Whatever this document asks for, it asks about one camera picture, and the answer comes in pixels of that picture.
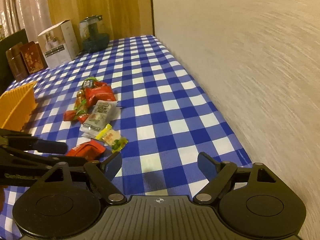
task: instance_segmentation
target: snack package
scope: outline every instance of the snack package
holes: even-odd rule
[[[94,106],[98,100],[116,101],[116,98],[107,83],[100,82],[95,77],[86,78],[77,93],[73,110],[66,111],[63,120],[79,120],[81,124],[84,123],[89,116],[88,107]]]
[[[72,148],[66,156],[78,156],[83,157],[87,161],[93,161],[104,153],[106,149],[97,141],[91,140],[90,142],[82,143]]]
[[[120,152],[128,143],[128,140],[125,137],[122,137],[117,131],[114,131],[110,124],[107,124],[105,129],[96,136],[96,139],[102,140],[108,144],[112,149],[112,153]]]
[[[85,137],[95,138],[113,119],[117,101],[107,102],[99,100],[95,105],[92,114],[81,125],[80,131],[84,132]]]

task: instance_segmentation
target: silver screw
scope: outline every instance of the silver screw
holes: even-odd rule
[[[118,194],[118,193],[115,193],[115,194],[111,194],[108,196],[108,198],[111,200],[111,201],[121,201],[124,199],[124,196],[122,194]]]
[[[211,200],[211,196],[209,194],[202,193],[202,194],[198,194],[196,196],[196,199],[201,201],[201,202],[205,202],[205,201]]]

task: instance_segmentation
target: table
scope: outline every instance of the table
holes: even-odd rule
[[[212,101],[154,36],[111,41],[106,50],[13,82],[9,89],[37,81],[38,106],[25,131],[66,142],[69,148],[87,141],[80,124],[63,122],[62,116],[73,109],[79,87],[90,76],[110,84],[123,108],[111,124],[129,142],[121,151],[122,169],[112,182],[125,195],[195,195],[208,183],[196,163],[202,151],[217,161],[251,166]],[[0,236],[6,240],[20,237],[12,207],[25,190],[5,190]]]

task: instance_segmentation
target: yellow snack package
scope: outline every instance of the yellow snack package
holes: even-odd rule
[[[128,143],[128,140],[125,137],[122,137],[117,131],[114,131],[110,124],[107,124],[106,127],[98,133],[95,139],[104,141],[108,144],[112,149],[112,153],[120,152]]]

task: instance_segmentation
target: plastic bin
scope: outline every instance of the plastic bin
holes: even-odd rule
[[[36,81],[5,92],[0,97],[0,127],[21,131],[29,120],[31,112],[36,108],[33,87]]]

